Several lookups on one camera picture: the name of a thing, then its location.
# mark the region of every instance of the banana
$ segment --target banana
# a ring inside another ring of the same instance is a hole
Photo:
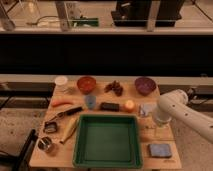
[[[66,141],[69,137],[72,136],[72,134],[73,134],[74,131],[75,131],[75,128],[77,127],[77,125],[78,125],[78,119],[77,119],[77,117],[72,117],[72,118],[69,120],[67,126],[65,127],[64,133],[63,133],[62,138],[61,138],[61,140],[60,140],[60,143],[61,143],[61,144],[64,144],[65,141]]]

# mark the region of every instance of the orange bowl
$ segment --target orange bowl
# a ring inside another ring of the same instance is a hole
[[[96,80],[91,76],[84,76],[78,79],[77,86],[83,94],[89,94],[95,89]]]

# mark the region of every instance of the blue cup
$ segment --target blue cup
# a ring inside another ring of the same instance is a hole
[[[96,97],[92,94],[88,94],[84,98],[85,104],[88,109],[92,110],[95,108],[96,105]]]

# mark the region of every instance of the bowl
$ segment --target bowl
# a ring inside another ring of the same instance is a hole
[[[135,80],[135,88],[143,96],[149,95],[156,87],[155,81],[149,77],[139,77]]]
[[[78,89],[85,95],[91,93],[96,86],[96,80],[91,76],[84,76],[77,81]]]

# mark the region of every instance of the cup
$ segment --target cup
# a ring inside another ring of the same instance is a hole
[[[92,94],[86,95],[84,101],[89,110],[92,110],[95,108],[96,97],[94,95],[92,95]]]
[[[58,76],[55,78],[55,85],[59,91],[65,92],[68,90],[68,78],[66,76]]]

